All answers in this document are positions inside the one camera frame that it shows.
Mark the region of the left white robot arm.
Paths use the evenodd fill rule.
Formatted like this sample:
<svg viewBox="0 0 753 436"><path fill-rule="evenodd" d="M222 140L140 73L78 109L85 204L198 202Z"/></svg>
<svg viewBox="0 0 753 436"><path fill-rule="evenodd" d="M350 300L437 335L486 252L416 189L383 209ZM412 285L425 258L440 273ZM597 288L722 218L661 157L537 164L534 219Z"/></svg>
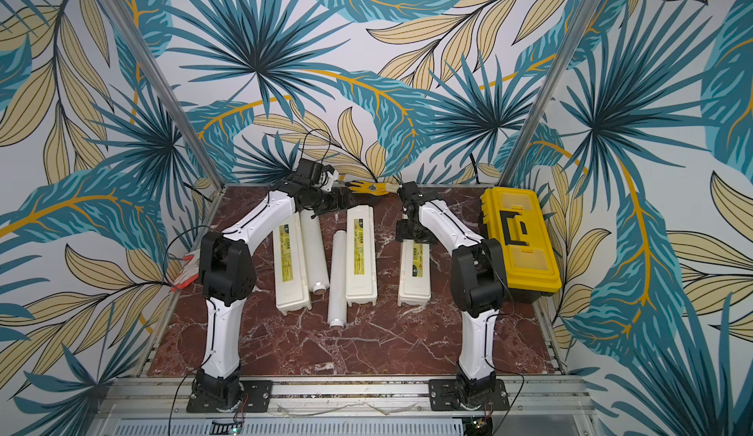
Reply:
<svg viewBox="0 0 753 436"><path fill-rule="evenodd" d="M273 183L260 203L233 225L202 238L198 282L207 306L205 357L200 371L227 380L239 369L238 340L245 301L257 274L252 255L286 220L302 211L316 216L345 210L350 195L335 186L332 165L301 161L291 175Z"/></svg>

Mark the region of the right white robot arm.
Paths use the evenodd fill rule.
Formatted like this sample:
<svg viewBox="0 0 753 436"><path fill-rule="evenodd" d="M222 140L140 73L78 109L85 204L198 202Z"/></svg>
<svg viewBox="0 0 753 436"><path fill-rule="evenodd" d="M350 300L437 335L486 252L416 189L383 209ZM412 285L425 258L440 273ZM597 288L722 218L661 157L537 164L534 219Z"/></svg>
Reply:
<svg viewBox="0 0 753 436"><path fill-rule="evenodd" d="M451 257L450 289L463 320L460 375L472 383L494 379L494 326L508 291L501 244L472 231L447 202L414 182L397 194L406 216L397 224L397 239L437 243Z"/></svg>

